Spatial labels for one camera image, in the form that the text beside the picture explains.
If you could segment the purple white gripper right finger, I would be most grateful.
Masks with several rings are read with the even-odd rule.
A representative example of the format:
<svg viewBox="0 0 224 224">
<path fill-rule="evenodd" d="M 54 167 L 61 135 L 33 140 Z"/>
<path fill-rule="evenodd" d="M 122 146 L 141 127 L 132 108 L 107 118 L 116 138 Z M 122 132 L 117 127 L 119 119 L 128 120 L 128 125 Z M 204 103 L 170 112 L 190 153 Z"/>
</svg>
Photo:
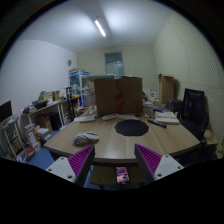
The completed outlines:
<svg viewBox="0 0 224 224">
<path fill-rule="evenodd" d="M 160 155 L 139 144 L 135 145 L 134 154 L 146 184 L 183 169 L 183 166 L 169 154 Z"/>
</svg>

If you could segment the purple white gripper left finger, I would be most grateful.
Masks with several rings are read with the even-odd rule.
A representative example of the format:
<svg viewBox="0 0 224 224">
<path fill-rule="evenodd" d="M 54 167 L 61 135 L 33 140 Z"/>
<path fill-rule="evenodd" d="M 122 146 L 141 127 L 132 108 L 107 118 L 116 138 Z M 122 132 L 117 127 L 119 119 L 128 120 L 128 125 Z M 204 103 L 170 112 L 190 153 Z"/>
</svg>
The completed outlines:
<svg viewBox="0 0 224 224">
<path fill-rule="evenodd" d="M 59 157 L 46 171 L 83 186 L 94 157 L 95 147 L 90 145 L 68 158 Z"/>
</svg>

